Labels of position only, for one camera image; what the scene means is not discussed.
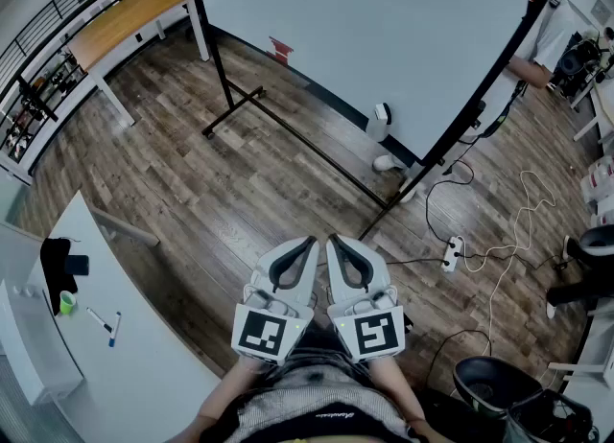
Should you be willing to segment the black open bag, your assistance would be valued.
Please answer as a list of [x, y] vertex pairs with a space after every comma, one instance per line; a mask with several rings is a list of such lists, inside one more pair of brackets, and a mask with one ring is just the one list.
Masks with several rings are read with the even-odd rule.
[[542, 389], [507, 411], [503, 443], [599, 443], [591, 410]]

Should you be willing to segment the black cloth pouch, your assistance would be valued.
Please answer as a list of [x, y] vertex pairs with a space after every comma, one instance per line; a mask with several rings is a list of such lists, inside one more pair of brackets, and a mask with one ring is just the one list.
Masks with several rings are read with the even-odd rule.
[[71, 242], [68, 239], [47, 238], [40, 249], [40, 263], [43, 269], [53, 314], [59, 313], [60, 294], [63, 291], [76, 293], [78, 287], [72, 274], [65, 270]]

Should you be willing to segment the black shell chair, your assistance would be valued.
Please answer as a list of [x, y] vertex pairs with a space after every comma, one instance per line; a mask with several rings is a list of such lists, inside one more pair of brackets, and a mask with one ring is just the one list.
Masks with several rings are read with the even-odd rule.
[[453, 379], [461, 398], [478, 413], [502, 419], [514, 404], [542, 389], [539, 381], [506, 361], [478, 356], [459, 361]]

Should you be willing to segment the white marker pen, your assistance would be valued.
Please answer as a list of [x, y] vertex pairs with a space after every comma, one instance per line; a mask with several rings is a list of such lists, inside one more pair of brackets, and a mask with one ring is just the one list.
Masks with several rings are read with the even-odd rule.
[[86, 311], [92, 316], [92, 318], [101, 325], [109, 334], [112, 334], [113, 328], [106, 323], [99, 315], [97, 315], [91, 308], [87, 307]]

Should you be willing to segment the white desk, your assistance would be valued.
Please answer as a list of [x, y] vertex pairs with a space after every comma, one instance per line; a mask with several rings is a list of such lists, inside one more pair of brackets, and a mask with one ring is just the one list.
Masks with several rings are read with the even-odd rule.
[[[89, 257], [89, 274], [76, 280], [77, 305], [54, 315], [40, 263], [39, 237], [0, 221], [0, 283], [44, 292], [82, 382], [54, 404], [85, 443], [161, 443], [183, 430], [218, 383], [132, 282], [109, 246], [116, 231], [154, 246], [155, 235], [72, 197], [52, 230], [70, 250]], [[113, 327], [109, 333], [86, 308]]]

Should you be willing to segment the white storage container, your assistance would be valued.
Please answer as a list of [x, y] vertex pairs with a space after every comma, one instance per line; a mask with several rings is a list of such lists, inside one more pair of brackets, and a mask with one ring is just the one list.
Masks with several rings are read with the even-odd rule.
[[592, 227], [614, 224], [614, 157], [595, 161], [580, 182], [583, 201], [590, 207]]

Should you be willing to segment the person's black trousers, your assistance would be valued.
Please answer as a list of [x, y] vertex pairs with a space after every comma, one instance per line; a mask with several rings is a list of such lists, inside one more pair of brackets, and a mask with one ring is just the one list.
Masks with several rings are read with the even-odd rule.
[[295, 346], [286, 363], [292, 367], [329, 365], [350, 373], [354, 365], [338, 334], [331, 327], [321, 327], [312, 321]]

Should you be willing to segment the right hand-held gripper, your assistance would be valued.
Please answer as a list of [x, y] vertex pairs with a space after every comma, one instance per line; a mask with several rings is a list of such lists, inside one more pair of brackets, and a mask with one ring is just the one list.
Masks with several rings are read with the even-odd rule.
[[332, 293], [376, 291], [336, 303], [327, 314], [354, 362], [391, 357], [405, 349], [405, 320], [384, 258], [361, 241], [332, 234], [326, 242]]

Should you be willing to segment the person's grey knit clothing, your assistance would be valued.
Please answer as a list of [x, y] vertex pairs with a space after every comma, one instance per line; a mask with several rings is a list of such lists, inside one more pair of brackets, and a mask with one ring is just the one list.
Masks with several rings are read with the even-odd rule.
[[243, 407], [258, 421], [273, 416], [297, 415], [300, 411], [344, 403], [384, 421], [389, 428], [410, 427], [396, 404], [370, 378], [366, 365], [354, 365], [350, 373], [329, 365], [283, 367], [269, 370], [254, 387], [237, 397], [226, 409], [234, 414]]

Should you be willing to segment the red magnet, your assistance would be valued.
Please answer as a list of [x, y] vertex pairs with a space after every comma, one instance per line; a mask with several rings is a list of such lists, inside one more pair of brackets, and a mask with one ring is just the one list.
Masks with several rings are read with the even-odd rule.
[[290, 55], [294, 52], [294, 49], [272, 36], [269, 37], [269, 40], [272, 44], [272, 49], [267, 52], [267, 55], [283, 65], [288, 65]]

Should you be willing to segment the black phone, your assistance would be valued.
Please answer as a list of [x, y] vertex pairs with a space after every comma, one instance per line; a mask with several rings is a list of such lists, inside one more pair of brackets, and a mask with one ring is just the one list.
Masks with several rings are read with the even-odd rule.
[[69, 254], [64, 261], [64, 271], [69, 275], [87, 276], [89, 274], [89, 257], [87, 255]]

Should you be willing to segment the white power strip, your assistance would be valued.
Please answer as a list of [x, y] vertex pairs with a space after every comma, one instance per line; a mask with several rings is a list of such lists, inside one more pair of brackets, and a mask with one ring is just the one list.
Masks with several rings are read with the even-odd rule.
[[461, 236], [450, 237], [444, 251], [441, 269], [444, 272], [453, 272], [456, 269], [458, 259], [463, 253], [464, 241]]

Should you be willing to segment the person's black top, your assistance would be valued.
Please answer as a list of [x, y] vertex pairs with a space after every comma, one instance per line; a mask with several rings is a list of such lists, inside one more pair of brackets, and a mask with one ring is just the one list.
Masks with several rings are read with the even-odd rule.
[[260, 421], [246, 407], [234, 414], [227, 411], [201, 433], [199, 443], [281, 443], [324, 436], [369, 436], [384, 443], [430, 443], [427, 437], [406, 425], [391, 429], [383, 420], [341, 402], [297, 415], [275, 417], [269, 412]]

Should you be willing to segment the black metal railing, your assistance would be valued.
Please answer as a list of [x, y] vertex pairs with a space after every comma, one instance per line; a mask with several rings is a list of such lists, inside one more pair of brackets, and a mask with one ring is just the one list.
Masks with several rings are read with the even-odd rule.
[[120, 0], [46, 0], [0, 44], [0, 170], [28, 185], [60, 109], [86, 74], [68, 43]]

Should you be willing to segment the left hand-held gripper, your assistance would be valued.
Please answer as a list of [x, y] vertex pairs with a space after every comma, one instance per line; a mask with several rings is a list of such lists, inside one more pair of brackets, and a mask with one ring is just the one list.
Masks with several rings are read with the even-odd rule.
[[231, 347], [241, 356], [283, 365], [311, 321], [314, 310], [268, 291], [310, 293], [319, 263], [315, 236], [292, 239], [258, 260], [244, 302], [236, 305]]

